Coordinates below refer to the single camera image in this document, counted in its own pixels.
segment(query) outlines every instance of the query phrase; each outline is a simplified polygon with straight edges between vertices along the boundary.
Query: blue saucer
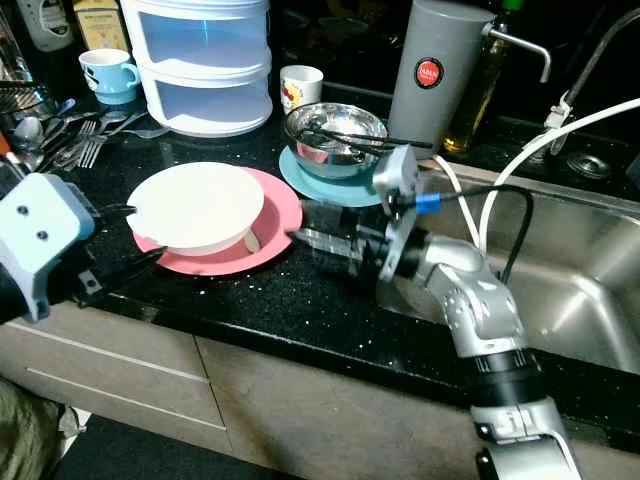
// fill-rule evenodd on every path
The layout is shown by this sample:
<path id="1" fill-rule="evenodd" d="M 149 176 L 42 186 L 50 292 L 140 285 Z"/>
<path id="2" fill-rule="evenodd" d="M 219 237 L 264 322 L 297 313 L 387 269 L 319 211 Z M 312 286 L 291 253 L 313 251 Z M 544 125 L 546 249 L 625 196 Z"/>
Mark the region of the blue saucer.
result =
<path id="1" fill-rule="evenodd" d="M 328 180 L 304 170 L 289 147 L 280 154 L 280 172 L 295 190 L 313 200 L 334 203 L 342 207 L 378 205 L 380 198 L 373 188 L 373 168 L 344 180 Z"/>

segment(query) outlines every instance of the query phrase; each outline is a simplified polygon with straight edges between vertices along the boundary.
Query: stainless steel sink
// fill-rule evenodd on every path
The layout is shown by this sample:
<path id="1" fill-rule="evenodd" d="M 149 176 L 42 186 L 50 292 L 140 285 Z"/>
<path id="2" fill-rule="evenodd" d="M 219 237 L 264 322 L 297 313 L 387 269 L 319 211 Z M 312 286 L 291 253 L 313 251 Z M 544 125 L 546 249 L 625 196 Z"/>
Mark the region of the stainless steel sink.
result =
<path id="1" fill-rule="evenodd" d="M 495 174 L 456 165 L 464 187 L 489 183 Z M 429 173 L 432 191 L 449 191 L 447 179 Z M 532 180 L 510 183 L 534 192 L 531 228 L 509 287 L 531 345 L 559 355 L 640 374 L 640 204 Z M 482 199 L 469 199 L 479 218 Z M 489 254 L 500 269 L 520 225 L 522 202 L 510 193 L 496 201 Z M 420 226 L 466 238 L 457 202 Z M 384 308 L 444 323 L 437 305 L 408 281 L 379 288 Z"/>

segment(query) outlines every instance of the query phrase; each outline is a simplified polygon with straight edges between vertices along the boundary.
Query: floor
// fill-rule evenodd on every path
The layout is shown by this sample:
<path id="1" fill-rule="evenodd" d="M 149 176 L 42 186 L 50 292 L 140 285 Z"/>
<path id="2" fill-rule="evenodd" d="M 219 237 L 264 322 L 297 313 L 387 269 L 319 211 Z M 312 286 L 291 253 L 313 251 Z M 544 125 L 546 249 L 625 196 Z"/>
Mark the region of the floor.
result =
<path id="1" fill-rule="evenodd" d="M 97 415 L 52 480 L 298 480 Z"/>

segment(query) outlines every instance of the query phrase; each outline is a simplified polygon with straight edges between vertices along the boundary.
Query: tap handle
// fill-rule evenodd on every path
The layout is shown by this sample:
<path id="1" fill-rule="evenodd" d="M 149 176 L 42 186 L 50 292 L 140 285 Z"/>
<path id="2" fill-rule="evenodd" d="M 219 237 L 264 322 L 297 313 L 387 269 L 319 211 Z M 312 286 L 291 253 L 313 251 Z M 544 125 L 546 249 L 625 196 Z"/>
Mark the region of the tap handle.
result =
<path id="1" fill-rule="evenodd" d="M 547 83 L 549 80 L 549 74 L 551 73 L 551 54 L 549 50 L 540 45 L 536 45 L 535 43 L 531 43 L 527 40 L 523 40 L 522 38 L 514 37 L 513 35 L 509 35 L 508 33 L 501 32 L 500 30 L 493 28 L 491 24 L 488 24 L 488 28 L 484 32 L 485 35 L 499 38 L 500 40 L 504 40 L 505 42 L 513 43 L 519 47 L 522 47 L 526 50 L 530 50 L 539 55 L 542 55 L 544 58 L 544 67 L 542 69 L 542 75 L 540 76 L 540 83 Z"/>

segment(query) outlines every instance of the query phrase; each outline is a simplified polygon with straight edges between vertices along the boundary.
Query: black cable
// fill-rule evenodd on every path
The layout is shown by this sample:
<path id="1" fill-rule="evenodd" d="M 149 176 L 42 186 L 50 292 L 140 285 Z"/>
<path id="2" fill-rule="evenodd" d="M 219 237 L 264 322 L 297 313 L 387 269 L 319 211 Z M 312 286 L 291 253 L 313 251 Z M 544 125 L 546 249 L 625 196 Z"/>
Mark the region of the black cable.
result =
<path id="1" fill-rule="evenodd" d="M 440 200 L 455 200 L 459 197 L 485 195 L 493 191 L 517 193 L 521 195 L 526 201 L 526 209 L 522 217 L 522 223 L 520 224 L 518 236 L 513 243 L 513 247 L 511 248 L 511 252 L 509 253 L 509 257 L 507 258 L 507 263 L 504 267 L 504 270 L 502 271 L 502 274 L 500 275 L 500 280 L 502 281 L 502 283 L 506 284 L 509 281 L 509 277 L 511 276 L 511 269 L 513 268 L 513 264 L 515 263 L 518 254 L 520 253 L 520 249 L 522 248 L 522 244 L 524 243 L 524 238 L 526 237 L 529 226 L 531 225 L 531 218 L 533 217 L 533 195 L 531 194 L 531 192 L 526 188 L 517 187 L 515 185 L 490 185 L 487 187 L 474 187 L 468 190 L 463 190 L 461 192 L 444 193 L 440 196 Z"/>

